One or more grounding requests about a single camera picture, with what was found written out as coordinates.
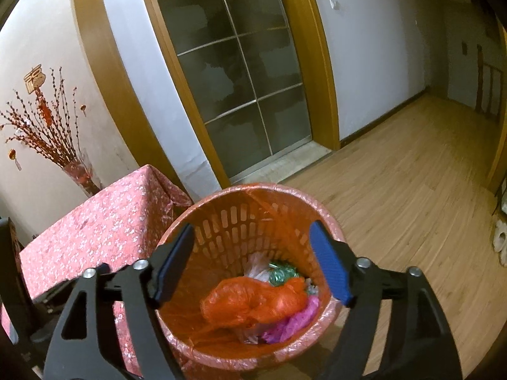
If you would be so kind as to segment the teal green plastic bag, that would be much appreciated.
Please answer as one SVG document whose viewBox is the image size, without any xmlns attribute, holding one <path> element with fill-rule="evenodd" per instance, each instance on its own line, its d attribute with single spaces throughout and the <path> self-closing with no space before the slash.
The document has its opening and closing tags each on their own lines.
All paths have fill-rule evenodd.
<svg viewBox="0 0 507 380">
<path fill-rule="evenodd" d="M 269 263 L 269 283 L 274 287 L 283 286 L 288 280 L 300 277 L 295 266 L 289 263 L 270 262 Z"/>
</svg>

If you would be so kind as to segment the white plastic bag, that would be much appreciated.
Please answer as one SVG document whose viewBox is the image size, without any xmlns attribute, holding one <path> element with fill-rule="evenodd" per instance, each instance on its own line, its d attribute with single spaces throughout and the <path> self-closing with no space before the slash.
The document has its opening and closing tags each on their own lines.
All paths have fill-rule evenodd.
<svg viewBox="0 0 507 380">
<path fill-rule="evenodd" d="M 244 276 L 260 282 L 268 282 L 269 279 L 269 257 L 266 253 L 252 253 L 244 269 Z"/>
</svg>

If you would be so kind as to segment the red hanging knot ornament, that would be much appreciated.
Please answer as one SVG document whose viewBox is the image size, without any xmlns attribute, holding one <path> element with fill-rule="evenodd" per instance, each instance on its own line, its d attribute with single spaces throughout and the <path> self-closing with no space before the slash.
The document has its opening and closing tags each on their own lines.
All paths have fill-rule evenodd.
<svg viewBox="0 0 507 380">
<path fill-rule="evenodd" d="M 42 65 L 38 64 L 23 77 L 26 89 L 29 94 L 34 93 L 36 99 L 36 108 L 46 127 L 53 123 L 52 111 L 47 104 L 46 97 L 42 93 L 41 87 L 46 81 L 46 75 L 42 70 Z"/>
</svg>

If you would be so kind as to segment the purple plastic bag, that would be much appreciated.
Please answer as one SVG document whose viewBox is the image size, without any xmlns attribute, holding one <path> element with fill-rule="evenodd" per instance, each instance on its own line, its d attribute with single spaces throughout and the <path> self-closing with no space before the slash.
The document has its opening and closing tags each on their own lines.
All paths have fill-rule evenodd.
<svg viewBox="0 0 507 380">
<path fill-rule="evenodd" d="M 277 344 L 289 340 L 312 322 L 319 307 L 320 299 L 316 295 L 310 295 L 304 310 L 276 323 L 273 327 L 261 334 L 261 340 L 267 344 Z"/>
</svg>

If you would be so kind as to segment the wall light switch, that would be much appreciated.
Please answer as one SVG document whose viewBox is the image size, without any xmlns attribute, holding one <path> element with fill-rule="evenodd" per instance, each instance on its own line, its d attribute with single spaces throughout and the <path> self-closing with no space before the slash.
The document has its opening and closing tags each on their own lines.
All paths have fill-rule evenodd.
<svg viewBox="0 0 507 380">
<path fill-rule="evenodd" d="M 329 0 L 329 2 L 330 2 L 330 5 L 331 5 L 331 8 L 333 10 L 339 10 L 340 4 L 339 4 L 338 1 L 336 1 L 336 0 Z"/>
</svg>

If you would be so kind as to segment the wooden chair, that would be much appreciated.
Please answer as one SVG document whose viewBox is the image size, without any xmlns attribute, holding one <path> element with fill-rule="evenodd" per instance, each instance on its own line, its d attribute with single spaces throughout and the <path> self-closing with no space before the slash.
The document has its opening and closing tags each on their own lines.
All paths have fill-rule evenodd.
<svg viewBox="0 0 507 380">
<path fill-rule="evenodd" d="M 477 45 L 477 92 L 474 110 L 497 123 L 500 120 L 504 73 L 489 64 L 481 45 Z"/>
</svg>

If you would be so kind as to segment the red floral tablecloth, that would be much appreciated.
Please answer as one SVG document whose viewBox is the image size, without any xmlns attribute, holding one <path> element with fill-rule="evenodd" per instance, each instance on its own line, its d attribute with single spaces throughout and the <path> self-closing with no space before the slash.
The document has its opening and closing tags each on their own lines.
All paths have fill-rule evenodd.
<svg viewBox="0 0 507 380">
<path fill-rule="evenodd" d="M 106 187 L 57 221 L 27 254 L 20 255 L 31 299 L 54 283 L 78 276 L 87 266 L 113 269 L 151 254 L 190 198 L 161 172 L 145 166 Z M 1 331 L 17 342 L 1 307 Z"/>
</svg>

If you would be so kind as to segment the orange plastic bag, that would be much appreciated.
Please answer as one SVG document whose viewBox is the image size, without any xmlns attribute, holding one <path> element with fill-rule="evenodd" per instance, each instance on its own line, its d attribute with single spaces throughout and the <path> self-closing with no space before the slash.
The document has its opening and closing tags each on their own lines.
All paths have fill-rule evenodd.
<svg viewBox="0 0 507 380">
<path fill-rule="evenodd" d="M 241 276 L 221 281 L 200 302 L 204 320 L 214 328 L 248 328 L 278 323 L 302 311 L 308 303 L 305 279 L 290 278 L 274 287 Z"/>
</svg>

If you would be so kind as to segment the glass sliding door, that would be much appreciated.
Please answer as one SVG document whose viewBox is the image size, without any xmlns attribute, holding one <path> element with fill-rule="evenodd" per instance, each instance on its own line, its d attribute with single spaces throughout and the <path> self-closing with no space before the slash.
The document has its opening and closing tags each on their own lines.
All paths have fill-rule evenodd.
<svg viewBox="0 0 507 380">
<path fill-rule="evenodd" d="M 157 0 L 192 97 L 236 181 L 310 141 L 281 0 Z"/>
</svg>

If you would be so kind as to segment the cluttered storage shelf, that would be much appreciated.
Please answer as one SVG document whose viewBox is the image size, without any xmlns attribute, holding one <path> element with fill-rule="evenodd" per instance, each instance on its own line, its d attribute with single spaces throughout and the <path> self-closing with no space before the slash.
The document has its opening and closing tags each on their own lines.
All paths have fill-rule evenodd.
<svg viewBox="0 0 507 380">
<path fill-rule="evenodd" d="M 493 211 L 495 220 L 492 248 L 499 255 L 499 262 L 503 267 L 507 265 L 507 219 L 506 219 L 506 176 L 504 176 L 496 193 L 497 204 Z"/>
</svg>

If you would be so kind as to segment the red branch vase decoration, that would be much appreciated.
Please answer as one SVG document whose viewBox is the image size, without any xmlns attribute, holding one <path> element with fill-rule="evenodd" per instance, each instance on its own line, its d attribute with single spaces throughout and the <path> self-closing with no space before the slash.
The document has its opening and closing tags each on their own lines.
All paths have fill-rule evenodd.
<svg viewBox="0 0 507 380">
<path fill-rule="evenodd" d="M 41 90 L 52 111 L 52 125 L 46 127 L 40 117 L 34 93 L 28 93 L 33 98 L 25 100 L 15 91 L 16 100 L 7 102 L 1 111 L 1 128 L 9 131 L 5 142 L 33 150 L 59 167 L 85 196 L 96 195 L 102 183 L 80 138 L 79 117 L 86 115 L 87 106 L 76 100 L 76 87 L 66 92 L 63 70 L 50 69 Z"/>
</svg>

